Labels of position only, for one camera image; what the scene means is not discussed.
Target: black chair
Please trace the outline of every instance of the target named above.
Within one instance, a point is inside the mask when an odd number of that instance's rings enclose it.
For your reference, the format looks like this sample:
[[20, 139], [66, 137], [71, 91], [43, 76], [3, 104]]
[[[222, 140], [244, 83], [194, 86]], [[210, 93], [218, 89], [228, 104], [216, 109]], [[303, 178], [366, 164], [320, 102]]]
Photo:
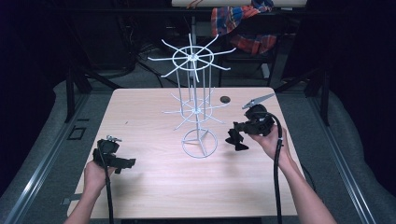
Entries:
[[[262, 13], [259, 15], [252, 16], [247, 19], [241, 20], [241, 23], [230, 33], [223, 37], [221, 45], [221, 51], [233, 49], [230, 43], [230, 39], [237, 34], [243, 35], [275, 35], [276, 42], [274, 46], [265, 51], [263, 54], [252, 55], [251, 53], [236, 49], [235, 51], [228, 54], [221, 54], [219, 56], [219, 65], [223, 66], [224, 63], [235, 64], [235, 63], [250, 63], [257, 64], [257, 69], [262, 71], [262, 64], [271, 64], [269, 67], [269, 77], [267, 79], [266, 86], [270, 86], [271, 78], [273, 75], [276, 55], [279, 49], [279, 42], [282, 36], [288, 29], [289, 21], [286, 17], [275, 13]], [[259, 79], [265, 80], [264, 74], [262, 77], [246, 77], [244, 74], [238, 77], [226, 77], [223, 75], [223, 70], [219, 70], [219, 87], [221, 87], [221, 81], [223, 79]]]

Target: forearm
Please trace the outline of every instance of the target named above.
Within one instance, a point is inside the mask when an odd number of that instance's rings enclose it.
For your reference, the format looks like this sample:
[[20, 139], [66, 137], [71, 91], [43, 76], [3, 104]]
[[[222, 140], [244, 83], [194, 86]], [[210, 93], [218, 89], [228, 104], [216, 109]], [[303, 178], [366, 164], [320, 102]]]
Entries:
[[89, 223], [92, 209], [95, 206], [98, 196], [99, 194], [97, 193], [84, 192], [75, 209], [64, 224]]
[[308, 185], [293, 160], [286, 162], [281, 170], [288, 180], [301, 223], [336, 223], [332, 214]]

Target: cloth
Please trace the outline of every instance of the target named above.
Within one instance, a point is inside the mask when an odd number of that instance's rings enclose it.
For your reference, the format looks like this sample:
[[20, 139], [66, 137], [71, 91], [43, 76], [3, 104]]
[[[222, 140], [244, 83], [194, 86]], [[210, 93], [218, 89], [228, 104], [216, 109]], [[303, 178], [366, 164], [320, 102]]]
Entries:
[[[211, 16], [212, 35], [227, 35], [239, 25], [241, 20], [259, 13], [270, 12], [273, 6], [272, 0], [252, 0], [249, 6], [214, 7]], [[271, 49], [276, 42], [276, 36], [238, 34], [233, 36], [230, 42], [235, 48], [256, 55]]]

